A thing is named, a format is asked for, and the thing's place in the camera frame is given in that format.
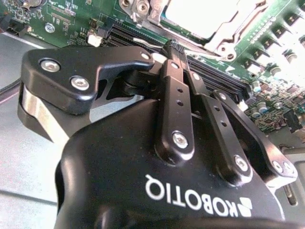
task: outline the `small electronic component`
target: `small electronic component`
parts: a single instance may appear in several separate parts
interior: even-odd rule
[[[262,88],[258,80],[252,82],[252,91],[254,93],[261,92]]]
[[[279,110],[279,109],[282,109],[283,107],[283,104],[281,102],[277,102],[273,105],[273,107],[276,109],[276,110]]]
[[[275,123],[274,124],[274,129],[275,130],[280,130],[281,129],[281,125],[279,123]]]
[[[296,61],[297,61],[297,55],[294,54],[294,53],[292,53],[292,54],[286,56],[286,59],[287,59],[287,61],[288,61],[290,64],[293,65],[293,64],[295,64]]]
[[[281,125],[281,127],[287,126],[287,123],[286,123],[285,119],[281,119],[281,120],[279,121],[279,124]]]
[[[253,118],[258,118],[261,114],[259,113],[258,109],[256,107],[251,109],[251,116]]]
[[[276,80],[283,79],[283,73],[279,67],[272,68],[270,73]]]
[[[305,31],[305,21],[303,18],[293,14],[286,20],[286,22],[290,26],[289,30],[295,34],[303,35]]]
[[[268,88],[269,88],[269,86],[267,84],[265,84],[265,83],[262,84],[262,86],[261,86],[262,92],[267,90]]]
[[[273,122],[272,119],[267,119],[267,120],[265,120],[265,123],[267,123],[267,124],[270,124],[270,123],[272,123],[272,122]]]
[[[259,73],[262,72],[262,67],[259,64],[252,62],[251,60],[248,60],[244,64],[244,67],[248,70],[248,72],[254,75],[258,75]]]
[[[89,26],[92,28],[92,29],[96,29],[97,28],[97,21],[95,19],[90,19],[89,20]]]
[[[257,104],[257,109],[258,109],[258,112],[261,114],[265,113],[268,110],[265,102],[259,102]]]
[[[257,100],[257,101],[261,101],[263,98],[264,98],[264,97],[258,95],[258,96],[256,97],[256,100]]]
[[[270,56],[276,57],[283,53],[283,48],[273,40],[268,40],[264,43],[264,48]]]
[[[254,53],[253,57],[256,62],[260,63],[264,67],[266,67],[268,64],[272,63],[272,59],[270,58],[270,56],[266,55],[261,50],[257,50]]]
[[[299,89],[299,87],[298,87],[297,85],[293,84],[293,85],[292,85],[290,88],[288,88],[286,91],[287,91],[288,93],[294,93],[294,92],[296,92],[298,89]]]
[[[99,37],[99,36],[89,32],[87,43],[94,47],[99,47],[102,43],[102,37]]]
[[[297,97],[293,98],[292,101],[296,104],[299,104],[303,102],[303,96],[299,94]]]
[[[277,29],[274,34],[282,45],[291,44],[294,40],[293,35],[284,27]]]

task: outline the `screw hole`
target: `screw hole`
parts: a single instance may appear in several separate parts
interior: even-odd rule
[[[178,104],[179,106],[183,106],[183,103],[182,103],[180,100],[177,100],[177,104]]]
[[[122,1],[122,6],[123,6],[123,7],[129,7],[129,5],[130,5],[130,3],[129,3],[128,0],[123,0],[123,1]]]
[[[231,59],[234,58],[234,55],[233,55],[233,54],[229,54],[229,55],[227,56],[227,58],[228,58],[228,60],[231,60]]]
[[[227,127],[227,123],[225,123],[224,121],[221,121],[221,124],[222,124],[224,127]]]

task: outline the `metal screw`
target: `metal screw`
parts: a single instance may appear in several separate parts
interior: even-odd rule
[[[219,93],[219,96],[223,99],[223,100],[226,100],[227,97],[223,94],[223,93]]]
[[[181,149],[185,149],[189,145],[186,137],[179,132],[173,134],[173,142]]]
[[[200,76],[197,73],[193,73],[193,77],[195,80],[200,80]]]
[[[176,63],[174,63],[174,62],[172,62],[172,67],[175,68],[175,69],[179,68],[179,66]]]
[[[149,60],[150,59],[150,57],[149,57],[149,55],[147,55],[146,53],[141,53],[141,56],[144,58],[144,59],[146,59],[146,60]]]
[[[148,11],[149,6],[146,4],[146,2],[141,1],[137,5],[137,11],[139,13],[146,13]]]
[[[61,69],[60,65],[52,60],[41,61],[40,66],[43,70],[51,73],[58,72]]]
[[[71,85],[81,91],[86,91],[89,88],[89,82],[81,76],[74,76],[71,79]]]
[[[242,170],[247,171],[249,169],[248,164],[240,156],[236,155],[234,157],[236,165]]]
[[[51,23],[46,23],[44,26],[44,29],[46,30],[46,32],[48,33],[53,33],[55,32],[55,27],[54,25],[52,25]]]
[[[287,162],[283,163],[284,167],[290,172],[290,173],[294,173],[295,170],[290,166],[290,164],[288,164]]]
[[[284,171],[281,165],[277,161],[273,161],[272,164],[279,173],[282,173]]]

